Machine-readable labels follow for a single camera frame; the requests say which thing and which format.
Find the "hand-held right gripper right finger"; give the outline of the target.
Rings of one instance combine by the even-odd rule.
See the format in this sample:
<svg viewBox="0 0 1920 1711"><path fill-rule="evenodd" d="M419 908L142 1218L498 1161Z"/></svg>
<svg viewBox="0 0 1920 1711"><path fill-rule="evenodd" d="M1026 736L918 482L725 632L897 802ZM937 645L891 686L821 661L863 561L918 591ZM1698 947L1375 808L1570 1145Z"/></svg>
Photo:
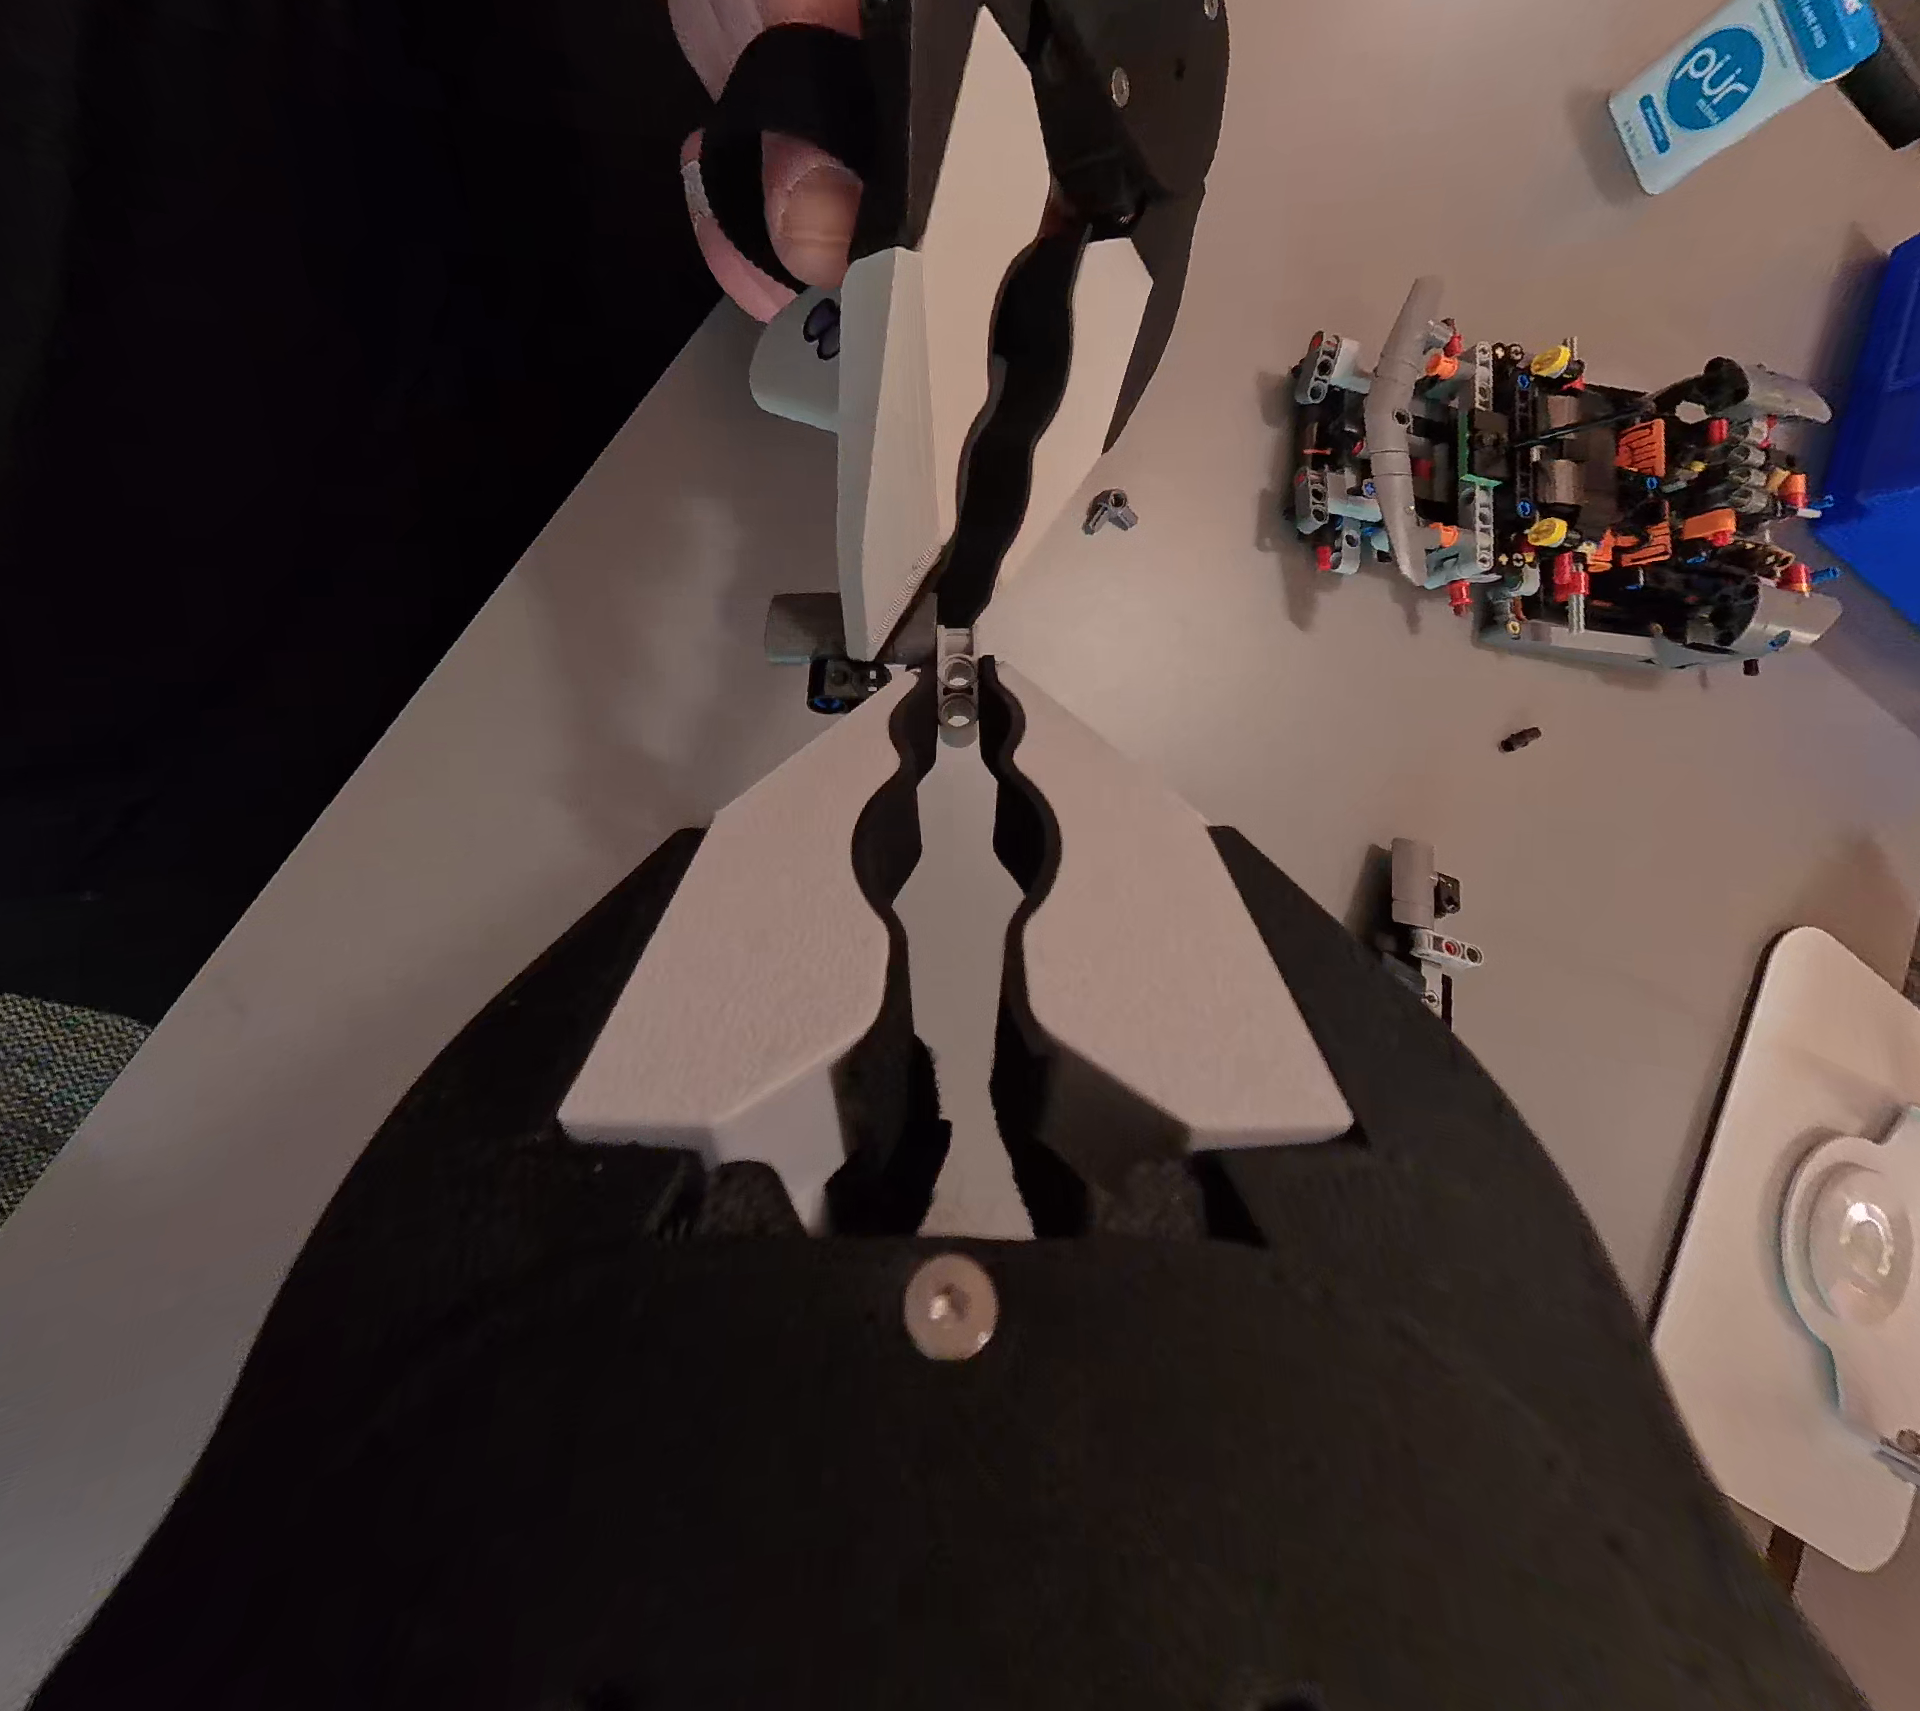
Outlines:
<svg viewBox="0 0 1920 1711"><path fill-rule="evenodd" d="M990 1101L1038 1239L1157 1235L1223 1152L1355 1126L1212 827L1009 665L981 670L1005 929Z"/></svg>

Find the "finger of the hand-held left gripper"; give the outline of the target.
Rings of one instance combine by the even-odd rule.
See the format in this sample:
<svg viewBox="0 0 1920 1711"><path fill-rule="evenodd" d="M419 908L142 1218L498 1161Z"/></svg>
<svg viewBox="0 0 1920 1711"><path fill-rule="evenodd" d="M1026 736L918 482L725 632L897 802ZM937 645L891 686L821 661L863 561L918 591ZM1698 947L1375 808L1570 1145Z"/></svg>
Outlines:
<svg viewBox="0 0 1920 1711"><path fill-rule="evenodd" d="M944 563L944 623L971 625L1091 482L1152 290L1127 238L1056 234L1016 263L988 350Z"/></svg>
<svg viewBox="0 0 1920 1711"><path fill-rule="evenodd" d="M839 287L836 542L857 661L880 656L953 537L992 318L1049 183L1027 68L981 9L922 241L853 261Z"/></svg>

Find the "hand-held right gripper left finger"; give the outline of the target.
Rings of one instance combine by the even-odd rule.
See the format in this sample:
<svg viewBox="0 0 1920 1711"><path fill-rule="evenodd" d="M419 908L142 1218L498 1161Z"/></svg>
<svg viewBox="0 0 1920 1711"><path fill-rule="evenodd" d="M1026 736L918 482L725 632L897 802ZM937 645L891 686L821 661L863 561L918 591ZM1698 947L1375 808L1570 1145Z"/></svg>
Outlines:
<svg viewBox="0 0 1920 1711"><path fill-rule="evenodd" d="M559 1106L570 1140L764 1166L810 1233L866 1216L919 1110L897 900L934 756L909 671L713 821Z"/></svg>

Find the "grey lego subassembly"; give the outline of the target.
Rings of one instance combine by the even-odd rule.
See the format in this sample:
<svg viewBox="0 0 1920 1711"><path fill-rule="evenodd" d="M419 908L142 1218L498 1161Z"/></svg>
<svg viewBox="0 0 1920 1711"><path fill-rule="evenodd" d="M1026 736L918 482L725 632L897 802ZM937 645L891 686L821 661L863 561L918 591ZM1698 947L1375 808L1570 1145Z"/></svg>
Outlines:
<svg viewBox="0 0 1920 1711"><path fill-rule="evenodd" d="M1454 1028L1457 983L1486 960L1480 946L1454 931L1458 910L1458 880L1440 869L1432 847L1396 837L1376 950L1387 971L1445 1028Z"/></svg>

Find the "lego car model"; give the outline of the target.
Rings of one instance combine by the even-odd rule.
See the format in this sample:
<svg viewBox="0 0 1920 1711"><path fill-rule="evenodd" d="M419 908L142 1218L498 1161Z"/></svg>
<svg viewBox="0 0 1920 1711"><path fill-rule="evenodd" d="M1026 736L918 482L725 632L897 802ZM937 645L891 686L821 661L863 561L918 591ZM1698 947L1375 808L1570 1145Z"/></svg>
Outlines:
<svg viewBox="0 0 1920 1711"><path fill-rule="evenodd" d="M1839 623L1839 572L1784 542L1831 505L1802 380L1605 384L1576 334L1472 339L1420 278L1376 358L1315 332L1290 388L1287 520L1324 586L1389 572L1484 648L1610 671L1758 673Z"/></svg>

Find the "white board with clear dome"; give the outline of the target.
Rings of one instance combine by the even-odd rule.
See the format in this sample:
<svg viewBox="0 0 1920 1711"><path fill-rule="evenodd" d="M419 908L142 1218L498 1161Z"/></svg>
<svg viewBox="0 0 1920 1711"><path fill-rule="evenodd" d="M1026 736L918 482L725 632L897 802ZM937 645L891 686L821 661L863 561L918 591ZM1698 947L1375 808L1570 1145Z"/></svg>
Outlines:
<svg viewBox="0 0 1920 1711"><path fill-rule="evenodd" d="M1837 936L1767 953L1652 1318L1715 1485L1873 1574L1917 1507L1919 1012Z"/></svg>

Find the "blue gum packet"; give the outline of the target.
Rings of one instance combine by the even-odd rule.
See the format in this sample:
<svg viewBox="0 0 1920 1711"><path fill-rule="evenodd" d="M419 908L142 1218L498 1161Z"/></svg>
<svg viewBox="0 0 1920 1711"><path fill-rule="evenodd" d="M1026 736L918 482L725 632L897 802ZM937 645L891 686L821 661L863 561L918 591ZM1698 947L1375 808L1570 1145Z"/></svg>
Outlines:
<svg viewBox="0 0 1920 1711"><path fill-rule="evenodd" d="M1607 115L1658 196L1879 50L1873 0L1730 0L1611 94Z"/></svg>

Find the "person's dark clothing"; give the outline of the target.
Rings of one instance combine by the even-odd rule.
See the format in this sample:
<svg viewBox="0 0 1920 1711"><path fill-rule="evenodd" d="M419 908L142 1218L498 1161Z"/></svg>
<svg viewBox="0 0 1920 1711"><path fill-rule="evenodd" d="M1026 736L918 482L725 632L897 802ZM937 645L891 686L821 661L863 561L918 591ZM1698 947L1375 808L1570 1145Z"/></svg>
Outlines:
<svg viewBox="0 0 1920 1711"><path fill-rule="evenodd" d="M664 0L3 0L4 990L156 1026L719 291Z"/></svg>

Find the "grey fabric chair seat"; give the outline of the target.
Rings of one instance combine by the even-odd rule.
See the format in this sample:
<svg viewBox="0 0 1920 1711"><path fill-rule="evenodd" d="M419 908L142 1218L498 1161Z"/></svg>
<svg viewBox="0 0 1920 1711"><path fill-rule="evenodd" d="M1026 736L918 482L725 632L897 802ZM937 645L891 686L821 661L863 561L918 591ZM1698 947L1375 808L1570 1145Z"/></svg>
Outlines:
<svg viewBox="0 0 1920 1711"><path fill-rule="evenodd" d="M73 1004L3 994L3 1219L60 1154L152 1028Z"/></svg>

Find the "blue plastic bin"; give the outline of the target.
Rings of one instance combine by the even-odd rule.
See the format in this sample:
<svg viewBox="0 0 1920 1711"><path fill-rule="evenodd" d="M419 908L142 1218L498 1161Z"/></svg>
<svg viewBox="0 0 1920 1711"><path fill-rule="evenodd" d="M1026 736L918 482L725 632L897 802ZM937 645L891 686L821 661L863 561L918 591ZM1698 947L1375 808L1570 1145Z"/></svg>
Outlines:
<svg viewBox="0 0 1920 1711"><path fill-rule="evenodd" d="M1919 236L1886 260L1844 384L1821 545L1919 623Z"/></svg>

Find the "black object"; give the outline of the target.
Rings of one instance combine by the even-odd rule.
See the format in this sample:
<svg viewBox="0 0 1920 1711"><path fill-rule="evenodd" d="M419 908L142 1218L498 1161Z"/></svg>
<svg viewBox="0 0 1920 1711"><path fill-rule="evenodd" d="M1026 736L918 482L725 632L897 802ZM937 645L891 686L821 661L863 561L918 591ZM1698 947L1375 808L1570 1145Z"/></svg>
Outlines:
<svg viewBox="0 0 1920 1711"><path fill-rule="evenodd" d="M1837 90L1890 151L1919 145L1919 54L1892 29L1882 32L1879 50L1869 61L1839 81Z"/></svg>

